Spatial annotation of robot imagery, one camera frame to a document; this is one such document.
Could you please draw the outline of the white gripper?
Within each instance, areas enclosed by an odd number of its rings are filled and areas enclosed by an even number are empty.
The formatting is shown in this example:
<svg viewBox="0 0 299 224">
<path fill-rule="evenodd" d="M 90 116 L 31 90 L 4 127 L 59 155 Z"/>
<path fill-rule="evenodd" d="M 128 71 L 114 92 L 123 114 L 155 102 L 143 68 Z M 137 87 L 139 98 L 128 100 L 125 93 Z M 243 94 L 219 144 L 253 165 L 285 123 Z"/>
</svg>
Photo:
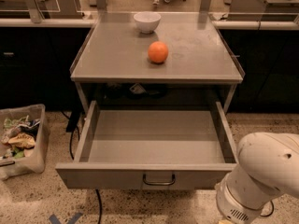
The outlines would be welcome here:
<svg viewBox="0 0 299 224">
<path fill-rule="evenodd" d="M 251 224 L 270 202 L 270 195 L 250 177 L 226 175 L 216 185 L 216 202 L 225 219 L 233 224 Z"/>
</svg>

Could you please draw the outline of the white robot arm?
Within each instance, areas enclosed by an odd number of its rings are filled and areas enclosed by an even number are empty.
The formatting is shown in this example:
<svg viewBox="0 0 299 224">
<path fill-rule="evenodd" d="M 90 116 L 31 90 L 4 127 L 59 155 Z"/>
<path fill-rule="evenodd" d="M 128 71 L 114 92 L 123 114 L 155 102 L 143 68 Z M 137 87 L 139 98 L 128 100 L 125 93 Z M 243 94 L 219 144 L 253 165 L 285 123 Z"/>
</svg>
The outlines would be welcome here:
<svg viewBox="0 0 299 224">
<path fill-rule="evenodd" d="M 216 185 L 217 207 L 233 224 L 250 224 L 272 200 L 299 198 L 299 135 L 250 133 L 236 148 L 237 165 Z"/>
</svg>

